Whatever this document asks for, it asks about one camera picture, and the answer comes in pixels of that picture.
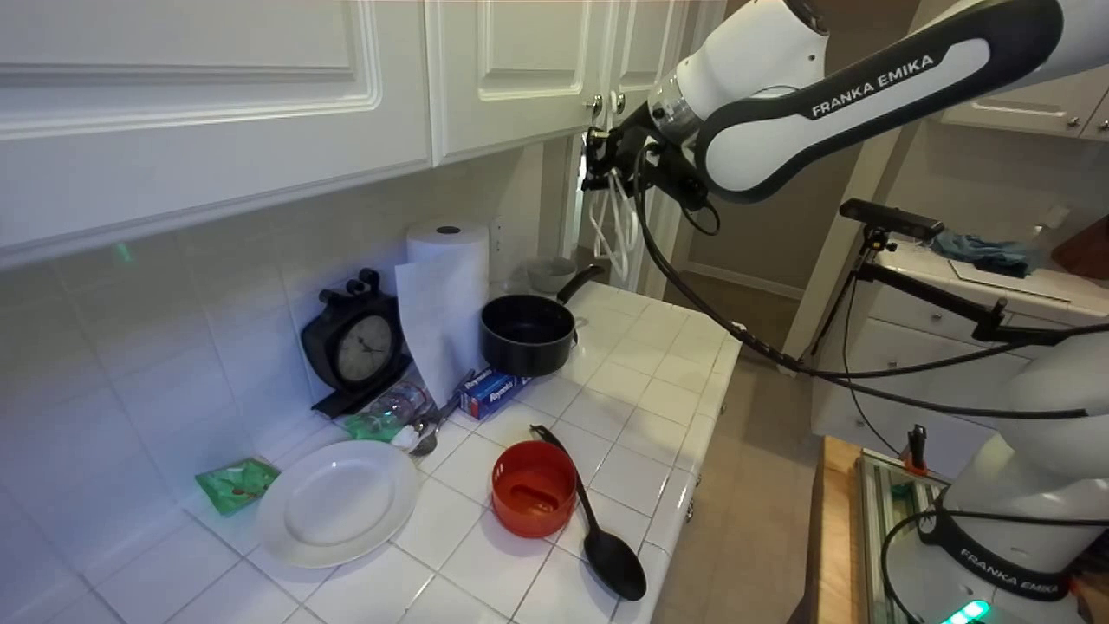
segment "white plate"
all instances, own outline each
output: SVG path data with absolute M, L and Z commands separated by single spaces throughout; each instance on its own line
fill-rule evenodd
M 417 506 L 421 468 L 390 445 L 344 442 L 323 448 L 267 489 L 262 546 L 291 565 L 328 568 L 390 546 Z

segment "white cabinet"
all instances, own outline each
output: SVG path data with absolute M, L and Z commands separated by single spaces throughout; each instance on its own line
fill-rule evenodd
M 1109 138 L 1109 69 L 1078 73 L 1018 92 L 995 92 L 961 108 L 942 110 L 950 125 Z
M 682 25 L 685 0 L 429 0 L 437 159 L 585 129 L 670 69 Z
M 429 162 L 421 4 L 0 4 L 0 267 Z
M 818 368 L 892 371 L 892 368 L 947 361 L 947 359 L 986 352 L 986 344 L 972 344 L 967 338 L 972 338 L 972 323 L 942 308 L 932 308 L 892 288 L 860 285 L 860 301 L 841 307 L 829 338 L 823 341 Z M 1027 359 L 1031 352 L 1018 352 L 1018 355 L 989 359 L 961 368 L 860 382 L 860 385 L 911 397 L 922 401 L 1005 408 L 1005 382 L 1027 365 Z M 879 445 L 879 438 L 867 428 L 862 416 L 897 451 L 909 445 L 909 431 L 922 422 L 928 431 L 927 463 L 942 479 L 961 476 L 974 458 L 974 451 L 993 438 L 993 431 L 974 419 L 911 408 L 911 406 L 897 406 L 871 397 L 855 397 L 854 401 L 845 387 L 832 387 L 826 382 L 815 387 L 818 433 L 832 433 L 860 448 L 892 454 Z

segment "black spoon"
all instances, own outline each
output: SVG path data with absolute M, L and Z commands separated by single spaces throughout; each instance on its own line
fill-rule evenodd
M 558 442 L 549 428 L 529 428 L 529 433 L 536 433 L 540 442 L 563 448 L 563 442 Z M 640 598 L 647 594 L 646 565 L 638 562 L 638 554 L 633 554 L 617 533 L 601 530 L 578 468 L 577 468 L 577 483 L 578 483 L 578 497 L 581 497 L 585 519 L 591 519 L 591 530 L 585 530 L 585 558 L 591 558 L 594 572 L 596 572 L 617 598 L 623 598 L 623 600 L 640 600 Z

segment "pot handle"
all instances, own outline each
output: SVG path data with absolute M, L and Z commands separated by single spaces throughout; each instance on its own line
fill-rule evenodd
M 585 280 L 594 280 L 601 273 L 604 273 L 601 264 L 581 267 L 566 288 L 558 288 L 554 300 L 566 307 L 577 292 L 581 292 Z

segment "paper towel roll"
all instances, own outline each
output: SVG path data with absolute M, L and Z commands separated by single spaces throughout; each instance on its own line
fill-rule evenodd
M 477 317 L 489 301 L 489 229 L 473 221 L 417 225 L 394 267 L 403 333 L 437 406 L 483 368 Z

